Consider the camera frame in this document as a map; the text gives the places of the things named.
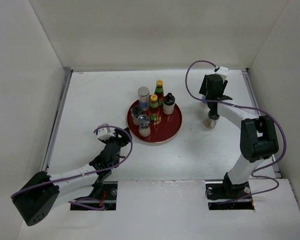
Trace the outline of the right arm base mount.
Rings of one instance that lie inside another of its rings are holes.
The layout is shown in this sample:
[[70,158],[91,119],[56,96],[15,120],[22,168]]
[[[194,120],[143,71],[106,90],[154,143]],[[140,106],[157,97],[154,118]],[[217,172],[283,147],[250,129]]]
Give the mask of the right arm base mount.
[[209,210],[254,210],[249,183],[231,187],[222,181],[206,181],[205,195]]

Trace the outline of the black grinder-top shaker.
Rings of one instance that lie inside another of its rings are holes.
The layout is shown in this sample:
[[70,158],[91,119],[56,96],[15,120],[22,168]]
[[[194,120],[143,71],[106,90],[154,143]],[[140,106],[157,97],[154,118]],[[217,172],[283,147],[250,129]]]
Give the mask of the black grinder-top shaker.
[[148,137],[151,133],[150,118],[146,114],[138,116],[138,125],[139,125],[138,132],[140,136]]
[[172,93],[168,93],[164,97],[164,102],[163,102],[163,112],[166,115],[171,115],[174,112],[174,106],[175,106],[175,97]]

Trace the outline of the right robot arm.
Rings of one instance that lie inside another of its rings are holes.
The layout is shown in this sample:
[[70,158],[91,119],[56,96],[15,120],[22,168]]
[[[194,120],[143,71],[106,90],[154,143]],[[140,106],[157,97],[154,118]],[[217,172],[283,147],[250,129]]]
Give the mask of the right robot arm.
[[218,74],[206,75],[199,93],[209,108],[204,125],[212,129],[222,116],[240,130],[240,156],[234,167],[225,173],[222,183],[206,184],[209,200],[238,198],[248,188],[252,172],[278,152],[279,146],[274,120],[268,115],[257,115],[237,106],[224,91],[227,81]]

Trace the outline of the sauce bottle yellow cap front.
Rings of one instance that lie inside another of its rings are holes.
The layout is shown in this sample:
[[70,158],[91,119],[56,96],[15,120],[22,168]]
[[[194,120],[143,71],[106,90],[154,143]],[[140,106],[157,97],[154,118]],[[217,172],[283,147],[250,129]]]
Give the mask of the sauce bottle yellow cap front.
[[154,125],[158,125],[161,122],[161,113],[158,104],[158,96],[151,95],[149,103],[149,118]]

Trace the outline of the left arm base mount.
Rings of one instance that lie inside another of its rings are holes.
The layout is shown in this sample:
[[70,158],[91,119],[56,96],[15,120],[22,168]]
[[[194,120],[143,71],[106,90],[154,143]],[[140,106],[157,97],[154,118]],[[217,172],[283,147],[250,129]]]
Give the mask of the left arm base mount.
[[91,207],[98,211],[115,211],[117,205],[118,182],[106,181],[98,184],[88,196],[74,200],[79,205],[70,205],[71,211],[91,211]]

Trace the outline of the left metal table rail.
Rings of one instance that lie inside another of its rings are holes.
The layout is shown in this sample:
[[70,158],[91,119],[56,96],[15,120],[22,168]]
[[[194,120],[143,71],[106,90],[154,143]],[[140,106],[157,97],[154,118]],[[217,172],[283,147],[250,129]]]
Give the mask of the left metal table rail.
[[48,137],[46,150],[45,153],[43,154],[41,165],[39,167],[39,170],[44,172],[47,172],[50,166],[50,162],[51,162],[51,158],[55,146],[55,141],[56,141],[56,137],[57,137],[57,133],[58,133],[61,117],[62,117],[62,112],[64,109],[71,77],[73,74],[73,69],[71,69],[70,67],[64,67],[63,69],[65,72],[65,77],[63,80],[63,85],[59,96],[59,101],[58,101],[58,105],[57,105],[57,109],[56,109],[56,113],[52,125],[52,130]]

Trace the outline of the black-cap glass jar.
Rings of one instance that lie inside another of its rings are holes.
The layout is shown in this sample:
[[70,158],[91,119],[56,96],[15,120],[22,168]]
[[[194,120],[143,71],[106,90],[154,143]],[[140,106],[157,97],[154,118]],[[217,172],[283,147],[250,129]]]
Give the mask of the black-cap glass jar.
[[135,105],[130,109],[133,124],[138,126],[138,117],[143,114],[143,108],[139,105]]

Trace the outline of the silver-lid spice jar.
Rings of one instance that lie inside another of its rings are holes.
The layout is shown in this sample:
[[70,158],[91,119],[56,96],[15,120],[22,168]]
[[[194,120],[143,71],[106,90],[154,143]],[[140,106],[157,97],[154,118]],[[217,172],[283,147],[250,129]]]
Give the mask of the silver-lid spice jar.
[[149,89],[145,86],[138,89],[139,106],[146,112],[149,109],[150,94]]
[[205,109],[208,108],[208,104],[207,104],[205,95],[202,96],[200,105]]

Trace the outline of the red round lacquer tray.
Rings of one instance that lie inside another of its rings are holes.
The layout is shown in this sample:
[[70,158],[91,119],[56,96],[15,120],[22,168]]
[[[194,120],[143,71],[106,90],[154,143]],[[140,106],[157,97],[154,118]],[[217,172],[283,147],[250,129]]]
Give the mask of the red round lacquer tray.
[[182,112],[177,104],[171,115],[166,115],[163,112],[163,107],[160,107],[161,123],[158,125],[150,124],[150,135],[142,137],[139,134],[139,127],[133,123],[131,109],[138,105],[138,100],[134,101],[127,111],[127,125],[130,132],[138,139],[151,144],[166,142],[177,135],[182,125]]

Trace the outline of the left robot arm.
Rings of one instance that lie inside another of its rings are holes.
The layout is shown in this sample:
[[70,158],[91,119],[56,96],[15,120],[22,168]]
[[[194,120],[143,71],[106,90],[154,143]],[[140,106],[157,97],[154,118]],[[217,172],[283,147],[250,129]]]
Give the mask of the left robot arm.
[[88,164],[59,174],[36,173],[11,199],[27,226],[41,222],[49,212],[64,203],[81,205],[87,199],[100,197],[103,182],[127,158],[121,149],[132,146],[129,128],[108,124],[94,131],[104,149]]

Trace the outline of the sauce bottle yellow cap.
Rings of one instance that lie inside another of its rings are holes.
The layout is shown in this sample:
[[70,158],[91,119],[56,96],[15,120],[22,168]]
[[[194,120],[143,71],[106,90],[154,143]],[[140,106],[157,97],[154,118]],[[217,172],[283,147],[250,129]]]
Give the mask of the sauce bottle yellow cap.
[[158,105],[162,106],[164,102],[163,80],[156,81],[155,95],[158,97]]
[[161,122],[161,113],[158,104],[158,96],[151,95],[149,103],[149,118],[154,125],[158,125]]

